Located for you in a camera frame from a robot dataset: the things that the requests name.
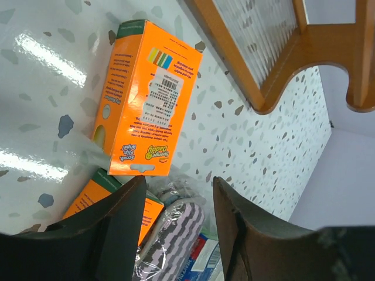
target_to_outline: frosted glass panel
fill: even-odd
[[[296,28],[292,0],[214,0],[258,87]]]

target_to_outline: wooden frame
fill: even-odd
[[[303,0],[293,0],[298,28],[260,89],[213,0],[186,0],[186,3],[257,113],[270,113],[296,74],[322,64],[347,71],[349,87],[346,101],[351,110],[375,110],[375,94],[369,95],[369,92],[375,92],[375,80],[370,76],[373,72],[375,0],[357,1],[356,23],[335,25],[308,25]]]

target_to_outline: color swatch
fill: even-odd
[[[150,63],[156,64],[159,67],[168,69],[169,65],[173,60],[173,57],[171,57],[167,53],[158,50],[157,48],[152,48],[147,60]]]

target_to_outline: green box top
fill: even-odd
[[[102,188],[108,190],[110,193],[115,192],[123,185],[113,176],[108,175],[107,171],[102,168],[99,168],[95,172],[94,176],[92,177],[92,180],[99,184]],[[150,200],[157,202],[159,204],[163,204],[159,198],[157,198],[149,191],[146,194],[146,198],[149,198]]]
[[[146,19],[135,19],[123,22],[118,27],[116,39],[127,37],[130,35],[143,34],[145,25]]]

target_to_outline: product packaging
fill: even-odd
[[[217,240],[200,234],[193,252],[177,281],[208,281],[220,262],[220,248]]]
[[[73,201],[63,218],[70,217],[88,206],[91,206],[92,204],[115,192],[121,186],[122,184],[119,183],[114,177],[109,176],[106,170],[102,168],[98,169],[92,179],[82,190],[80,195]],[[147,192],[138,245],[141,244],[163,208],[163,203],[150,192]]]
[[[206,200],[193,190],[197,182],[177,171],[172,166],[173,176],[148,178],[165,210],[138,247],[132,281],[176,280],[202,231]]]
[[[120,25],[93,134],[108,174],[168,175],[201,59],[150,21]]]

